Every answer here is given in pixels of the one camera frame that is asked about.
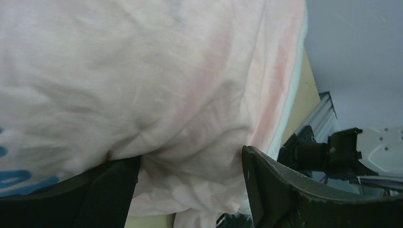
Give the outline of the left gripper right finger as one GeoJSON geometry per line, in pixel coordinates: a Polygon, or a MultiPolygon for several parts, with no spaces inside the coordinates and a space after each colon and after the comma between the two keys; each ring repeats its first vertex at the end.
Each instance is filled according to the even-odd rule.
{"type": "Polygon", "coordinates": [[[242,167],[257,228],[400,228],[403,197],[374,198],[319,183],[253,146],[242,167]]]}

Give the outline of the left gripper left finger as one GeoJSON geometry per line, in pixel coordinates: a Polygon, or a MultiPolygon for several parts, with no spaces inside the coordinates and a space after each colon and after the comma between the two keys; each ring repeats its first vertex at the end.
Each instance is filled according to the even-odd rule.
{"type": "Polygon", "coordinates": [[[123,228],[141,157],[108,161],[28,195],[0,199],[2,228],[123,228]]]}

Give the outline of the pink pillow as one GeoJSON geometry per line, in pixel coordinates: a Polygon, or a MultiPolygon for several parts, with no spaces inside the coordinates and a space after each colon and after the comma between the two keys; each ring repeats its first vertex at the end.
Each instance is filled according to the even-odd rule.
{"type": "Polygon", "coordinates": [[[134,217],[248,213],[241,150],[277,158],[303,0],[3,0],[0,195],[141,156],[134,217]]]}

